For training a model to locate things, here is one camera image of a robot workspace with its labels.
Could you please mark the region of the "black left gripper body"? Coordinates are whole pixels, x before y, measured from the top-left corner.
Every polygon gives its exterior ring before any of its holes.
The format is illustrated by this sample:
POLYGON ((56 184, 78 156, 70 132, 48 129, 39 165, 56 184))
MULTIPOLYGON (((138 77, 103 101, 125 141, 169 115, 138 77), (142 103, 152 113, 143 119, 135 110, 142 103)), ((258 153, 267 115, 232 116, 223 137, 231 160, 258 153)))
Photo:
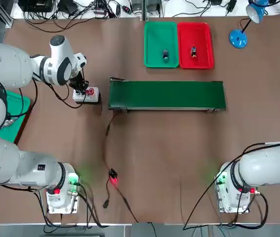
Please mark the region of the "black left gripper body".
POLYGON ((81 72, 79 72, 76 76, 71 77, 69 79, 69 86, 70 87, 84 87, 85 80, 81 72))

